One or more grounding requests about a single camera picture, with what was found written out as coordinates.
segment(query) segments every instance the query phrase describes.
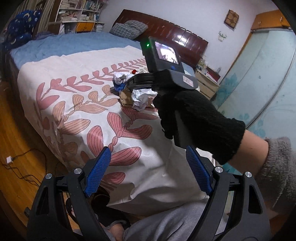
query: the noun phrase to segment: hand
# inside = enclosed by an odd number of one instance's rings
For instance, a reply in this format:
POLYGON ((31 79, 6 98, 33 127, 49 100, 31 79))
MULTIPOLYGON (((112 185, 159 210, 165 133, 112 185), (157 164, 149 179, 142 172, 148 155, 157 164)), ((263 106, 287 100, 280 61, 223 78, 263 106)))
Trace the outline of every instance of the hand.
POLYGON ((172 139, 178 130, 175 119, 177 110, 195 146, 211 152, 220 164, 228 162, 237 152, 245 131, 244 122, 225 118, 197 90, 158 94, 153 104, 158 109, 168 139, 172 139))

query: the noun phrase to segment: blue bed sheet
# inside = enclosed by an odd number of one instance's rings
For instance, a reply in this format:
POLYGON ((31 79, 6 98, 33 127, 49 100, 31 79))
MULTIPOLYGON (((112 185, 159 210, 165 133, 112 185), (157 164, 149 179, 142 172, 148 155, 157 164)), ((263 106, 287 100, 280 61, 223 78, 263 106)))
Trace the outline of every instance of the blue bed sheet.
MULTIPOLYGON (((106 32, 64 34, 32 40, 24 46, 13 49, 10 54, 17 68, 20 69, 27 62, 40 61, 50 56, 62 56, 118 47, 124 48, 128 45, 141 49, 140 43, 137 41, 121 38, 106 32)), ((183 63, 183 67, 184 70, 194 75, 194 71, 190 66, 183 63)))

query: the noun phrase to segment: white crumpled paper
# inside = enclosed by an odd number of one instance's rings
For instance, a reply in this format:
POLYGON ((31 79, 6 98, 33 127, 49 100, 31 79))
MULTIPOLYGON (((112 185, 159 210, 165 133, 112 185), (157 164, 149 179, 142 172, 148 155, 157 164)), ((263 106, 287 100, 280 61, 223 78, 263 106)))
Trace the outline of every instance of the white crumpled paper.
POLYGON ((131 74, 130 72, 114 72, 113 81, 115 84, 120 85, 124 82, 127 82, 133 76, 134 74, 131 74))
POLYGON ((156 91, 152 91, 152 89, 141 89, 141 90, 133 90, 131 93, 131 98, 133 100, 132 108, 135 110, 144 110, 148 105, 149 98, 155 98, 157 95, 156 91))

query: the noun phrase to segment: sweater sleeve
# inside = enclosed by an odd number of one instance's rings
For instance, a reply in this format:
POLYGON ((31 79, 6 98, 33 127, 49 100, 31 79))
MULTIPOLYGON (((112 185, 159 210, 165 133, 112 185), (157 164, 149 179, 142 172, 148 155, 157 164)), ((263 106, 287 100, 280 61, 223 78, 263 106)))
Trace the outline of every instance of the sweater sleeve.
POLYGON ((265 164, 256 175, 256 182, 271 210, 286 214, 296 204, 296 153, 287 137, 266 139, 269 144, 265 164))

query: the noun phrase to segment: white sticker label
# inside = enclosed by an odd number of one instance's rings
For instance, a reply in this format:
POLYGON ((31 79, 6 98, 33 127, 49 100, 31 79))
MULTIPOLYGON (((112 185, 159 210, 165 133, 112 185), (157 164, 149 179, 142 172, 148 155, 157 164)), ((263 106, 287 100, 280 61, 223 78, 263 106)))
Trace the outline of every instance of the white sticker label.
POLYGON ((191 87, 193 87, 193 81, 188 79, 185 75, 183 75, 183 82, 185 82, 186 84, 190 85, 191 87))

